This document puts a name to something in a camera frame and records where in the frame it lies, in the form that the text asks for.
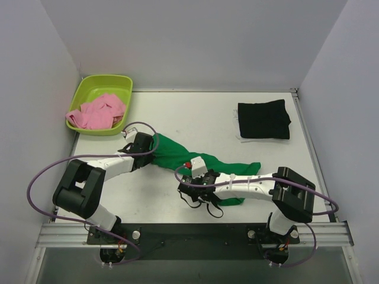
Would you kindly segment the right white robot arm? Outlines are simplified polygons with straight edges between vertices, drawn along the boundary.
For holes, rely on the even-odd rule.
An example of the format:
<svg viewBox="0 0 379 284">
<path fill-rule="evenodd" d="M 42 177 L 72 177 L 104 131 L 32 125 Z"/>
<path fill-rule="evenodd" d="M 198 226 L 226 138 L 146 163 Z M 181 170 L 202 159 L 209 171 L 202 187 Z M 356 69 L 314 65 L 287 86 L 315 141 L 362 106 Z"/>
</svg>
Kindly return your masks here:
<svg viewBox="0 0 379 284">
<path fill-rule="evenodd" d="M 288 167 L 279 167 L 274 173 L 259 176 L 238 176 L 209 170 L 198 176 L 178 177 L 178 191 L 194 202 L 212 204 L 219 209 L 227 199 L 255 199 L 272 202 L 276 209 L 268 218 L 268 229 L 278 235 L 287 235 L 296 223 L 313 220 L 314 183 Z"/>
</svg>

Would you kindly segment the green t shirt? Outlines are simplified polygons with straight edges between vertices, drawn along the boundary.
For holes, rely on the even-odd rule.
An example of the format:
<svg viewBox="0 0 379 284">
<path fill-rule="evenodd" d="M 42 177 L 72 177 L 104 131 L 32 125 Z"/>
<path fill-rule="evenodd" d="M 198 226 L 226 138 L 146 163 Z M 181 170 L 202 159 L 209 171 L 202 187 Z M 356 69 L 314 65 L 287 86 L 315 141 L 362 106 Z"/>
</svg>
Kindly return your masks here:
<svg viewBox="0 0 379 284">
<path fill-rule="evenodd" d="M 224 163 L 215 156 L 196 153 L 188 151 L 184 146 L 176 141 L 162 135 L 155 134 L 153 136 L 152 148 L 158 145 L 157 149 L 153 152 L 152 164 L 157 165 L 163 169 L 176 170 L 191 159 L 200 156 L 207 166 L 207 169 L 212 169 L 215 172 L 236 174 L 241 176 L 257 175 L 261 169 L 260 162 L 246 163 Z"/>
</svg>

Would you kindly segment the green plastic basin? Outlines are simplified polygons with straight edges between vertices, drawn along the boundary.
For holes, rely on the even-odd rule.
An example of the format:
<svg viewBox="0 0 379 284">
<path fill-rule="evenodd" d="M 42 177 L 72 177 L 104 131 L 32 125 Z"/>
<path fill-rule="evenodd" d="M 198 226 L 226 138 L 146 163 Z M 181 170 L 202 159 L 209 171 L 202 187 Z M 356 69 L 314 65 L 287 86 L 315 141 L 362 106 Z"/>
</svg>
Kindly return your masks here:
<svg viewBox="0 0 379 284">
<path fill-rule="evenodd" d="M 92 102 L 94 99 L 100 97 L 104 93 L 114 93 L 121 101 L 126 104 L 126 111 L 124 117 L 118 123 L 116 123 L 113 128 L 106 130 L 86 130 L 74 127 L 66 119 L 66 126 L 72 130 L 75 130 L 81 134 L 86 135 L 99 135 L 99 136 L 109 136 L 116 135 L 121 132 L 125 125 L 127 113 L 129 111 L 131 93 L 133 89 L 133 81 L 122 75 L 91 75 L 82 79 L 79 84 L 72 102 L 69 107 L 69 111 L 74 109 L 79 109 L 80 105 L 85 102 Z"/>
</svg>

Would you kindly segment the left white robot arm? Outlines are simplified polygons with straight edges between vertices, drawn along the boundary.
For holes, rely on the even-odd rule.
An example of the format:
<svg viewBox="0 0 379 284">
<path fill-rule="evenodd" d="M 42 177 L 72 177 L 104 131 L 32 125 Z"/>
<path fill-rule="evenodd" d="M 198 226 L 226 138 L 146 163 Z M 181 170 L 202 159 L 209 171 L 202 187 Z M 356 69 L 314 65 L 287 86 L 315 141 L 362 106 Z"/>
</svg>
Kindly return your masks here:
<svg viewBox="0 0 379 284">
<path fill-rule="evenodd" d="M 100 236 L 111 244 L 121 238 L 121 219 L 100 204 L 103 185 L 153 160 L 149 153 L 153 145 L 152 135 L 133 132 L 126 135 L 126 141 L 125 147 L 118 150 L 115 157 L 88 162 L 70 161 L 53 195 L 55 206 L 101 228 Z"/>
</svg>

